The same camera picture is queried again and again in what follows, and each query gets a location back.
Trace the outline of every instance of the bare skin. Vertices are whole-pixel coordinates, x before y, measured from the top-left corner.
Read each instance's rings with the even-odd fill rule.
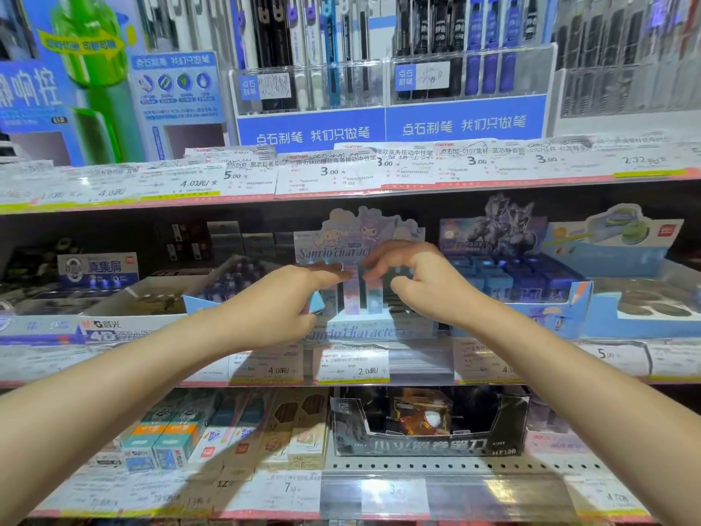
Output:
[[[387,242],[367,257],[365,278],[401,265],[414,269],[412,280],[392,281],[406,304],[501,356],[659,521],[697,523],[701,417],[475,290],[433,245]],[[301,311],[311,293],[345,278],[282,268],[221,306],[0,397],[0,524],[23,519],[197,369],[301,339],[314,323]]]

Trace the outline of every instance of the shelf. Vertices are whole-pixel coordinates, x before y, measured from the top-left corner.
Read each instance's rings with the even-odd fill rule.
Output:
[[[271,155],[262,166],[250,155],[221,153],[228,160],[183,165],[177,174],[174,167],[154,170],[149,166],[157,163],[137,163],[42,169],[42,180],[17,168],[8,172],[12,179],[0,193],[0,214],[699,179],[699,139],[665,132],[567,141],[431,142],[423,144],[433,151],[428,161],[374,153],[368,147],[354,150],[362,158],[348,157],[346,149],[327,162],[317,156],[313,163],[294,167],[272,163],[277,157]],[[416,144],[404,145],[412,149]],[[392,146],[397,153],[402,144]],[[375,155],[382,155],[382,172],[369,174],[378,169]],[[336,173],[328,173],[329,165]]]
[[[575,342],[592,355],[650,384],[701,382],[701,339],[623,340],[586,339]],[[15,388],[82,362],[112,346],[4,346],[0,347],[0,388]],[[314,360],[324,350],[343,351],[343,343],[290,345],[253,354],[223,358],[195,373],[182,386],[301,386],[335,384],[390,384],[448,386],[454,384],[518,384],[521,380],[494,353],[469,338],[440,335],[434,340],[367,344],[377,362],[386,362],[386,374],[362,381],[315,380]],[[358,344],[353,344],[357,355]],[[284,365],[269,365],[287,353]],[[287,368],[288,377],[268,376],[269,367]]]
[[[31,516],[653,522],[593,454],[349,458],[332,442],[323,470],[258,470],[248,481],[226,466],[209,476],[84,470]]]

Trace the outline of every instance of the blue eraser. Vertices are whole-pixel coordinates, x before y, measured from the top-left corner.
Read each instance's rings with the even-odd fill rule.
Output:
[[[321,310],[326,308],[326,304],[324,303],[319,291],[314,291],[314,293],[311,294],[308,305],[309,313],[319,313]]]

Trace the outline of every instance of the person's left hand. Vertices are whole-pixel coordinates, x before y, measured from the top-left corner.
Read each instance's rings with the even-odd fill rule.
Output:
[[[231,329],[232,349],[297,342],[310,333],[316,321],[316,315],[307,311],[312,293],[349,276],[340,264],[284,266],[212,310]]]

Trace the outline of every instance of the red logo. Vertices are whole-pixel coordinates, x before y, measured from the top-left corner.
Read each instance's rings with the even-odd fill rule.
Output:
[[[658,236],[671,236],[674,234],[674,231],[677,229],[676,225],[662,225],[660,227],[660,232],[658,232]]]

